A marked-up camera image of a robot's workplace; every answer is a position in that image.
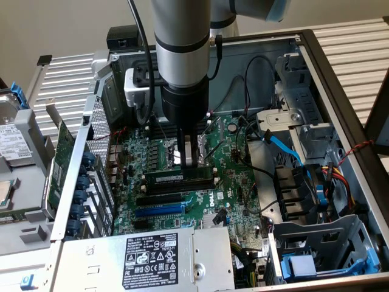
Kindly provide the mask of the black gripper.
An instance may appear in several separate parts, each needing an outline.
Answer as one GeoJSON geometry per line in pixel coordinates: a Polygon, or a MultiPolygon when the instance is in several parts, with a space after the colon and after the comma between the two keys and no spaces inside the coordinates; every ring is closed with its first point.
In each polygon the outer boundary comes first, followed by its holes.
{"type": "Polygon", "coordinates": [[[165,117],[177,127],[177,147],[182,169],[198,166],[198,123],[208,110],[209,79],[203,78],[191,87],[161,87],[165,117]]]}

